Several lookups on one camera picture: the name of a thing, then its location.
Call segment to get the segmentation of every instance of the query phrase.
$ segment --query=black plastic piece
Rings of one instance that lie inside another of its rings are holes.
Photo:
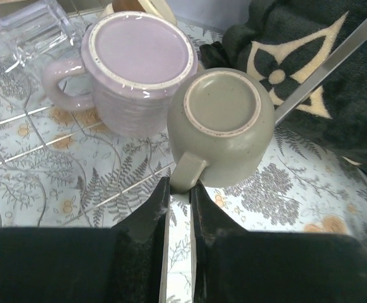
[[[195,303],[367,302],[367,252],[356,239],[249,232],[215,205],[201,183],[190,198]]]
[[[112,229],[0,229],[0,303],[158,302],[169,187]]]

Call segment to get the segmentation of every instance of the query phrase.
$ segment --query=patterned tablecloth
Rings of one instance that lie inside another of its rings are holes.
[[[95,18],[74,23],[85,28]],[[179,27],[196,47],[221,38],[183,22]],[[7,119],[0,123],[0,227],[113,226],[174,167],[166,131],[147,140],[122,138],[94,110],[71,115],[48,100],[22,116],[24,98],[17,81],[0,79],[0,121]],[[283,128],[251,178],[207,190],[249,230],[338,232],[367,243],[367,186],[358,171]],[[173,197],[167,302],[190,302],[189,226],[189,206]]]

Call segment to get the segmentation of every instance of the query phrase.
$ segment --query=towel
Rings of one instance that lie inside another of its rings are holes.
[[[275,106],[367,18],[367,0],[252,0],[246,24],[201,46],[206,68],[247,72]],[[367,42],[282,126],[344,157],[367,174]]]

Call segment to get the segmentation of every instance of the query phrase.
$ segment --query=ceramic cup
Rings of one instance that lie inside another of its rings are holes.
[[[145,11],[177,25],[177,19],[165,0],[114,0],[104,9],[102,17],[118,11]]]
[[[81,58],[46,66],[42,86],[56,106],[96,107],[112,131],[145,138],[165,129],[173,94],[196,71],[196,51],[182,31],[157,16],[123,11],[88,29]],[[59,88],[63,79],[83,73],[91,75],[92,94],[70,96]]]
[[[184,193],[198,179],[227,187],[250,177],[273,136],[274,107],[265,88],[241,71],[214,68],[182,83],[168,108],[174,161],[171,186]]]

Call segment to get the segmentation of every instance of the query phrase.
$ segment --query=yellow flower print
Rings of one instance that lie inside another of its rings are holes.
[[[325,170],[329,173],[334,172],[329,166],[325,166]]]
[[[220,207],[220,208],[226,208],[228,209],[228,205],[231,204],[231,202],[226,201],[226,197],[224,197],[220,191],[215,192],[216,195],[214,196],[214,202]]]
[[[346,234],[347,232],[345,222],[337,216],[326,216],[322,220],[322,225],[327,232],[335,232],[336,234]]]
[[[358,213],[361,213],[361,211],[359,211],[356,207],[356,205],[349,203],[347,205],[347,210],[349,213],[351,213],[352,215],[357,215]]]
[[[346,234],[347,227],[345,222],[335,216],[335,215],[328,215],[321,221],[322,227],[317,224],[306,224],[304,226],[305,232],[332,232],[335,234]]]
[[[85,110],[84,112],[77,112],[76,113],[76,119],[84,125],[84,127],[91,126],[93,124],[102,122],[100,119],[100,116],[98,115],[98,112],[96,109],[89,109]],[[99,133],[106,133],[109,131],[109,128],[104,125],[104,123],[101,123],[97,126],[94,126],[91,128],[92,130],[95,130]]]
[[[71,202],[70,200],[65,200],[65,202],[63,202],[63,205],[64,213],[71,213],[73,211],[73,202]]]
[[[8,105],[6,106],[6,110],[7,110],[8,112],[10,112],[10,113],[13,113],[13,112],[14,112],[14,107],[13,107],[11,104],[8,104]]]
[[[63,138],[67,136],[67,134],[58,134],[55,136],[54,140],[58,140],[60,138]],[[66,137],[64,139],[61,139],[59,141],[56,141],[55,143],[53,143],[54,148],[57,148],[59,150],[65,149],[65,148],[69,148],[72,144],[73,144],[74,140],[72,139],[71,136]]]
[[[304,226],[304,232],[323,232],[323,229],[315,224],[306,224]]]
[[[23,138],[30,138],[30,126],[27,123],[22,123],[18,126],[18,134]]]
[[[66,126],[74,122],[72,115],[65,110],[54,107],[49,114],[49,117],[58,124],[65,124]]]

